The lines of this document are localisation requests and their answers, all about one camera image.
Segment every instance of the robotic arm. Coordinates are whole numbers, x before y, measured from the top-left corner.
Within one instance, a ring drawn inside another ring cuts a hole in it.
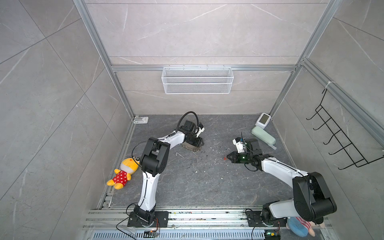
[[[199,123],[196,114],[197,126],[191,121],[185,121],[185,124],[179,127],[182,119],[189,113],[195,114],[194,112],[187,112],[180,119],[176,130],[162,138],[149,138],[144,148],[140,159],[143,170],[143,186],[141,198],[138,205],[135,206],[134,212],[141,218],[145,227],[151,226],[154,222],[157,183],[160,174],[167,165],[169,150],[182,144],[189,150],[198,151],[204,145],[203,140],[199,137],[200,133],[204,131],[204,127]]]
[[[323,217],[336,211],[336,203],[323,176],[308,173],[286,165],[269,154],[262,154],[257,139],[245,141],[242,137],[233,140],[237,152],[227,155],[232,163],[251,164],[257,170],[267,172],[293,188],[293,199],[270,202],[263,206],[262,220],[267,226],[280,218],[302,217],[316,224]]]

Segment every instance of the black hook rack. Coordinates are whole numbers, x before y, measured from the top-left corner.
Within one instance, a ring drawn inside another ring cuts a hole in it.
[[[344,150],[344,152],[348,155],[348,157],[350,158],[350,160],[353,162],[352,164],[350,164],[350,165],[348,165],[348,166],[346,166],[346,167],[344,167],[344,168],[339,168],[339,167],[338,167],[338,169],[339,169],[339,170],[343,170],[343,169],[346,169],[346,168],[348,168],[348,167],[350,167],[350,166],[353,166],[353,165],[355,165],[356,167],[362,167],[362,166],[364,166],[364,165],[370,164],[370,163],[372,163],[372,162],[374,162],[374,161],[377,161],[377,160],[379,160],[379,159],[384,158],[384,155],[383,155],[382,157],[380,157],[380,158],[378,158],[378,159],[375,159],[375,160],[373,160],[373,161],[370,161],[370,162],[368,162],[368,160],[365,159],[365,157],[364,157],[364,156],[361,154],[361,152],[357,149],[357,147],[355,146],[355,144],[353,144],[353,142],[349,139],[349,137],[348,137],[348,136],[344,133],[344,131],[339,127],[339,125],[337,124],[337,122],[331,117],[331,115],[330,115],[330,114],[325,110],[325,108],[321,105],[321,104],[323,103],[325,94],[327,93],[327,89],[324,89],[322,93],[323,93],[323,98],[321,99],[321,102],[320,102],[319,106],[317,106],[317,108],[315,109],[316,113],[315,113],[311,118],[309,118],[309,119],[306,118],[306,119],[307,119],[307,120],[311,120],[313,117],[315,117],[316,115],[318,115],[324,123],[323,123],[320,127],[318,127],[317,129],[314,128],[313,130],[315,130],[315,131],[316,131],[316,130],[319,130],[322,126],[326,125],[326,126],[328,127],[328,129],[329,129],[329,130],[331,131],[331,133],[332,133],[332,136],[331,136],[331,138],[329,139],[329,141],[328,141],[327,143],[324,143],[324,142],[323,142],[323,144],[324,144],[324,145],[329,144],[329,143],[331,142],[332,138],[334,137],[334,138],[336,138],[336,140],[338,141],[338,143],[339,143],[340,146],[341,146],[341,149],[340,149],[340,150],[337,150],[337,151],[334,152],[334,153],[328,153],[328,154],[329,154],[329,155],[333,155],[333,154],[336,154],[336,153],[340,152],[341,150]],[[329,119],[326,120],[326,121],[325,121],[325,120],[320,116],[320,114],[319,114],[319,111],[322,110],[322,109],[323,109],[324,112],[329,116]],[[331,130],[331,128],[328,126],[327,122],[330,121],[330,120],[332,120],[332,121],[336,124],[336,126],[337,126],[338,129],[339,129],[338,131],[333,132],[333,131]],[[346,146],[343,146],[343,145],[341,144],[340,140],[337,138],[336,134],[339,133],[339,132],[341,132],[342,134],[344,134],[344,136],[348,139],[349,144],[347,144]],[[348,151],[347,151],[345,148],[348,147],[348,146],[350,146],[350,145],[352,145],[352,146],[357,150],[357,152],[360,154],[360,156],[362,157],[361,160],[355,162],[355,161],[352,159],[352,157],[349,155]],[[361,162],[361,161],[365,161],[365,163],[363,163],[363,164],[361,164],[361,165],[358,166],[357,163],[359,163],[359,162]]]

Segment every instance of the plush toy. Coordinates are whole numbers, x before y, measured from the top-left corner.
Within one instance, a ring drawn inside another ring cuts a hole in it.
[[[312,229],[313,226],[316,226],[314,222],[307,222],[301,217],[290,217],[287,219],[286,224],[287,229],[290,229],[294,234],[300,237],[306,237],[308,233],[314,237],[315,233]],[[325,228],[325,224],[320,224],[320,227]]]
[[[107,182],[108,186],[114,186],[115,189],[122,189],[127,181],[131,180],[131,174],[136,172],[139,162],[133,158],[127,158],[120,164],[120,169],[115,169],[116,176]]]

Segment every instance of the white zip tie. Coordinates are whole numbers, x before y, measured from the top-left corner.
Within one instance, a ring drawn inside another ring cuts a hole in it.
[[[336,83],[336,82],[328,81],[327,85],[325,85],[325,89],[327,89],[327,87],[328,87],[328,85],[329,85],[330,83]]]

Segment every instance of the wire mesh basket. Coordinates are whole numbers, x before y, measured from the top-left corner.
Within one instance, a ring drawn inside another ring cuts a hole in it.
[[[230,67],[167,67],[161,76],[166,94],[229,93]]]

